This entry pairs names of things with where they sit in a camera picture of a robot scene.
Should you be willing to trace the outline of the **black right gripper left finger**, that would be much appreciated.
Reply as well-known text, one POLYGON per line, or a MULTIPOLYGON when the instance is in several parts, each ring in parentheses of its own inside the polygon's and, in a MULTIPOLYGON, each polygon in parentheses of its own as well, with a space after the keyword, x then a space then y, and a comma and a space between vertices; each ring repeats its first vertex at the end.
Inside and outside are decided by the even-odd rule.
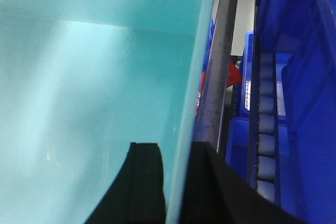
POLYGON ((158 144, 130 144, 115 180, 86 223, 165 223, 163 162, 158 144))

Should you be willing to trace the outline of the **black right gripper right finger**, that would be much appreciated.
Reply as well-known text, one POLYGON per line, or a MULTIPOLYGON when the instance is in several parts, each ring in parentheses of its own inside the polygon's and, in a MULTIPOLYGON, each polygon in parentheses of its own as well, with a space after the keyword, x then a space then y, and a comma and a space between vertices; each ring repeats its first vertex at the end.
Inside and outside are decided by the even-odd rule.
POLYGON ((255 192, 208 142, 193 142, 182 223, 302 223, 255 192))

